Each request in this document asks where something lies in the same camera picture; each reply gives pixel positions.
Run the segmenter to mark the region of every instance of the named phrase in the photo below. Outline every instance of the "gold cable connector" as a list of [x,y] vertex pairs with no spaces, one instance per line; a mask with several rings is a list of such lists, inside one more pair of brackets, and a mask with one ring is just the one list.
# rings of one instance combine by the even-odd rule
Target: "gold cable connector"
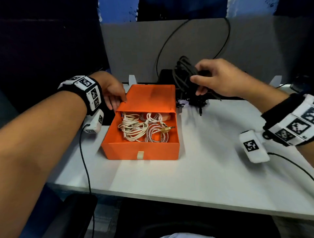
[[166,133],[166,132],[170,131],[170,130],[171,130],[171,129],[173,129],[173,128],[175,128],[175,127],[166,127],[166,128],[161,128],[161,129],[160,129],[160,132],[162,132],[162,133]]

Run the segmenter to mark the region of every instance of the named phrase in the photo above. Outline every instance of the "open drawer box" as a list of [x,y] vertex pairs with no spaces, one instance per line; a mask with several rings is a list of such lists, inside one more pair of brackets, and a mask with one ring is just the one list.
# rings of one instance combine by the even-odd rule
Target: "open drawer box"
[[[122,122],[121,113],[159,112],[169,113],[167,126],[175,126],[169,134],[167,143],[129,142],[123,138],[123,132],[118,129]],[[155,133],[153,139],[159,140],[160,133]],[[138,153],[143,152],[144,160],[177,160],[179,157],[179,136],[176,119],[176,98],[174,85],[139,85],[131,86],[127,93],[127,103],[122,102],[101,144],[109,160],[136,160]]]

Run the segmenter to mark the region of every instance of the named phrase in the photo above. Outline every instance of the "white table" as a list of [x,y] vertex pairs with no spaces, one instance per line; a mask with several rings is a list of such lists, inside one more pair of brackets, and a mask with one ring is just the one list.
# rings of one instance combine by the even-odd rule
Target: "white table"
[[[210,100],[199,116],[193,107],[178,116],[180,156],[175,161],[108,160],[100,144],[108,130],[84,135],[82,143],[92,192],[203,207],[314,219],[314,181],[286,160],[253,164],[238,136],[261,130],[265,121],[247,101]],[[52,172],[51,186],[88,191],[78,135]],[[269,152],[309,163],[291,147],[267,142]]]

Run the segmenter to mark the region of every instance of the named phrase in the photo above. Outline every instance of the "gray partition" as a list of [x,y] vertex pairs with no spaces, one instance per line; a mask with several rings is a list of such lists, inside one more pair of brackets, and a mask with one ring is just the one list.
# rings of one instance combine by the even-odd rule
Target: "gray partition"
[[[163,43],[183,20],[102,24],[111,72],[121,82],[134,74],[138,82],[156,82],[156,58]],[[311,19],[278,16],[230,19],[229,42],[219,57],[269,83],[275,75],[288,80],[311,26]],[[212,58],[228,34],[224,19],[191,20],[168,41],[158,69],[172,69],[180,56],[192,63]]]

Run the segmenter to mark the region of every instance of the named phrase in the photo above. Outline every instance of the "left hand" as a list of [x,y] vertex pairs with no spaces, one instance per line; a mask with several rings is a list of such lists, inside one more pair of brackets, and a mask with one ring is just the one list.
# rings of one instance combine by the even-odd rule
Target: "left hand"
[[127,101],[123,84],[113,75],[105,71],[98,71],[90,76],[100,84],[105,103],[110,110],[116,111],[121,101]]

